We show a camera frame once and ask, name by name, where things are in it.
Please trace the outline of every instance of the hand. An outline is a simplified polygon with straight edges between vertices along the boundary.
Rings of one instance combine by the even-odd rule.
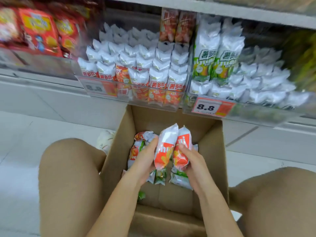
[[[213,186],[216,186],[206,162],[196,150],[189,150],[184,144],[179,144],[180,151],[187,156],[190,163],[185,170],[190,185],[199,197],[202,197]]]
[[[128,172],[133,174],[133,178],[135,178],[139,187],[146,182],[149,177],[149,173],[155,169],[153,161],[155,158],[155,149],[157,144],[158,137],[155,137],[148,146],[139,152],[132,167],[128,170]]]

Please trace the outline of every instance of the cardboard box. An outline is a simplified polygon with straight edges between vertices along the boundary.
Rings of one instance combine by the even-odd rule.
[[[111,150],[101,171],[106,200],[121,179],[134,143],[140,131],[156,134],[177,123],[185,125],[192,134],[192,142],[199,145],[208,169],[228,204],[228,182],[222,121],[128,105],[116,132]],[[146,236],[206,236],[200,203],[194,191],[169,183],[145,183],[146,198],[137,204],[130,232]]]

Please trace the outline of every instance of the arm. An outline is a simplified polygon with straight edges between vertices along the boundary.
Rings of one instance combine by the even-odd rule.
[[[127,236],[135,212],[138,192],[146,182],[153,167],[154,151],[158,138],[145,147],[137,156],[112,192],[99,218],[87,237]]]
[[[184,145],[180,145],[180,150],[191,163],[186,173],[199,197],[207,236],[243,237],[223,195],[209,173],[203,156],[195,150],[190,151]]]

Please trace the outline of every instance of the white shelf edge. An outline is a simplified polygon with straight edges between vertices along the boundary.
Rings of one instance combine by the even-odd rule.
[[[316,29],[316,17],[223,4],[211,0],[117,0],[186,11],[202,12],[275,24]]]

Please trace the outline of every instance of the thigh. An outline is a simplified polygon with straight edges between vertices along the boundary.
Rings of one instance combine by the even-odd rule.
[[[39,165],[42,237],[83,237],[99,217],[104,201],[99,172],[105,153],[79,139],[51,144]]]
[[[316,233],[316,173],[282,168],[231,189],[246,237],[312,237]]]

